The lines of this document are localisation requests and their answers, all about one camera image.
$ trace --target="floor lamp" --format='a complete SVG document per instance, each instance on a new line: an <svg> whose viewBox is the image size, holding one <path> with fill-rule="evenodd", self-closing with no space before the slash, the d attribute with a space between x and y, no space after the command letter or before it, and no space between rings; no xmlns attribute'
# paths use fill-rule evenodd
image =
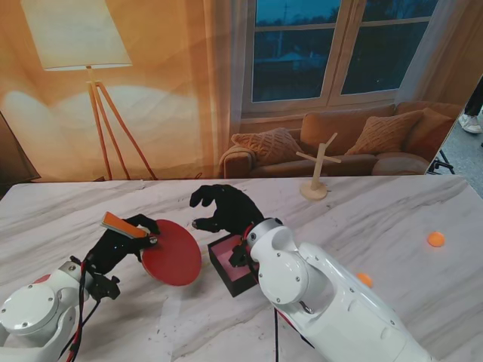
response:
<svg viewBox="0 0 483 362"><path fill-rule="evenodd" d="M21 4L42 68L46 71L84 70L88 73L88 93L108 178L112 179L112 172L99 112L122 170L126 178L131 179L109 124L100 92L143 160L151 177L157 179L136 140L122 120L103 82L96 80L94 75L94 69L132 65L105 1L42 0L40 2L38 0L21 0Z"/></svg>

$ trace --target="jewelry stand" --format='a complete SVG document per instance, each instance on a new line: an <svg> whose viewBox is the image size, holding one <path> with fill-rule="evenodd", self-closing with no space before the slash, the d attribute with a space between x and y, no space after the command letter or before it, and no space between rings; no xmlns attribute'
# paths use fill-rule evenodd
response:
<svg viewBox="0 0 483 362"><path fill-rule="evenodd" d="M321 143L320 145L318 145L317 158L297 152L298 156L315 162L312 181L300 185L300 194L302 194L302 196L307 200L319 201L327 196L327 186L320 182L320 174L322 172L322 164L324 160L337 162L338 164L342 162L339 158L329 157L325 155L325 150L327 149L327 147L329 147L332 141L334 141L336 136L337 133L334 133L332 137L327 141L327 143Z"/></svg>

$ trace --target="window frame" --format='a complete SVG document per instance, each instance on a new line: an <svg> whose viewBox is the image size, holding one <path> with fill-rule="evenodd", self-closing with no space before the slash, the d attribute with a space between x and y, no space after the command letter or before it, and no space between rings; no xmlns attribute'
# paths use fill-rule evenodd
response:
<svg viewBox="0 0 483 362"><path fill-rule="evenodd" d="M347 72L349 71L349 65L352 59L352 53L354 51L355 42L357 40L357 35L359 33L360 28L366 27L366 26L385 26L385 25L422 23L422 22L428 22L429 24L429 22L432 19L432 16L431 16L431 17L413 17L409 19L362 21L367 0L355 0L355 1L356 1L356 4L354 7L354 11L351 14L351 21L349 22L349 26L347 27L346 38L344 39L344 44L342 49L342 54L344 54L344 57L340 58L340 62L339 62L340 71L334 77L333 91L331 94L331 98L328 101L329 106L342 106L346 104L358 104L358 103L377 102L382 100L394 100L398 94L398 90L400 87L394 88L394 89L388 89L388 90L375 90L375 91L366 92L366 93L342 94L342 88L344 86L344 82L346 81ZM439 0L438 4L436 4L436 8L442 2L443 2L442 0ZM424 43L423 40L426 34L427 34L427 31L424 32L424 35L417 46L416 52L414 53L413 58L411 59L411 62L416 57L416 54L418 53L418 51L420 51L420 46L421 44Z"/></svg>
<svg viewBox="0 0 483 362"><path fill-rule="evenodd" d="M365 26L384 26L404 23L419 23L428 22L436 14L438 7L443 6L444 0L439 0L435 10L430 17L415 17L409 19L395 19L395 20L374 20L362 21L367 0L341 0L339 14L337 15L337 22L335 24L309 24L302 26L264 26L258 27L266 28L266 31L277 30L306 30L306 29L330 29L334 28L334 37L332 39L331 51L328 57L328 63L325 69L324 78L322 81L321 94L317 98L300 99L300 100L271 100L266 102L251 101L252 84L253 84L253 59L254 59L254 35L256 32L256 9L257 0L248 0L247 10L247 27L245 40L245 73L243 77L243 90L241 100L241 116L243 118L251 118L251 115L257 113L269 114L270 112L295 113L297 110L302 112L310 109L320 109L327 106L338 107L348 106L351 104L360 103L375 103L383 101L394 100L398 95L398 90L376 90L360 94L342 94L344 82L349 71L350 61L352 59L352 52L354 51L355 42L357 40L358 31ZM418 44L417 50L413 55L411 63L406 70L411 68L414 59L420 52L421 44L424 44L426 31Z"/></svg>
<svg viewBox="0 0 483 362"><path fill-rule="evenodd" d="M257 0L248 0L247 33L245 50L245 75L243 81L242 114L257 112L293 111L295 109L309 109L328 104L331 85L337 70L337 61L343 44L344 30L349 19L351 3L353 0L341 0L339 14L336 23L307 24L296 26L256 26ZM266 102L252 102L253 84L253 60L254 39L258 31L281 31L281 30L311 30L311 29L334 29L331 51L329 52L324 78L322 79L321 94L316 98L298 100L270 100Z"/></svg>

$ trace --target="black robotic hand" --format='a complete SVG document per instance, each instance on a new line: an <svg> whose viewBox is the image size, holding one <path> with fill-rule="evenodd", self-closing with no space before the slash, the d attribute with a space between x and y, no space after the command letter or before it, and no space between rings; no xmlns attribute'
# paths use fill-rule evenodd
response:
<svg viewBox="0 0 483 362"><path fill-rule="evenodd" d="M250 225L263 221L263 215L255 203L242 191L230 185L202 186L191 195L189 206L195 207L200 202L204 207L212 202L217 209L208 219L196 219L193 227L207 232L227 230L231 234L243 235Z"/></svg>
<svg viewBox="0 0 483 362"><path fill-rule="evenodd" d="M156 221L141 213L125 219L125 221L134 226L144 226L153 234L159 234L159 228ZM131 239L118 232L106 230L103 236L100 237L99 241L88 252L86 260L88 262L88 267L91 268L93 272L105 275L113 270L114 267L128 254L134 254L137 256L139 262L141 262L140 251L147 247L152 247L153 245L155 245L155 243L153 244L151 242L149 236L146 236L145 238Z"/></svg>

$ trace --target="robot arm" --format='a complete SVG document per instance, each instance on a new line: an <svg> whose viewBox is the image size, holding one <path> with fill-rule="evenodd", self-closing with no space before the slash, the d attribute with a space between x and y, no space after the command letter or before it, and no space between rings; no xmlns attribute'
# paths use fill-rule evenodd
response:
<svg viewBox="0 0 483 362"><path fill-rule="evenodd" d="M297 247L289 228L277 219L264 219L253 201L231 186L202 186L190 204L203 201L208 206L213 200L214 216L195 220L193 226L244 235L250 257L260 264L263 294L326 360L433 360L395 312L323 249L309 243ZM230 259L233 265L246 262L240 249L245 246L234 250L238 255Z"/></svg>
<svg viewBox="0 0 483 362"><path fill-rule="evenodd" d="M65 262L51 275L20 288L5 301L0 311L0 360L58 360L75 324L80 278L79 265ZM93 281L87 273L86 287L90 288ZM9 335L29 348L4 347Z"/></svg>
<svg viewBox="0 0 483 362"><path fill-rule="evenodd" d="M158 234L154 220L140 214L125 221L142 225ZM126 255L140 258L140 251L154 245L153 239L131 239L107 230L81 263L74 257L50 275L14 292L0 309L0 360L9 362L52 362L59 359L75 324L75 307L79 303L81 284L83 300L92 296L97 302L120 294L119 279L106 278ZM5 342L16 336L27 348L6 348Z"/></svg>

